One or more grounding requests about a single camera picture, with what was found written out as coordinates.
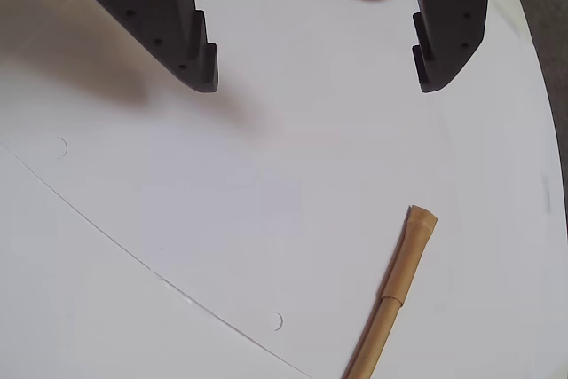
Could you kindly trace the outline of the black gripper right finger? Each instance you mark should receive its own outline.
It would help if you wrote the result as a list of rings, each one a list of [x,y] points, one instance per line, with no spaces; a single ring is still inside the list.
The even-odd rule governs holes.
[[[424,93],[445,88],[482,43],[488,0],[417,0],[412,48]]]

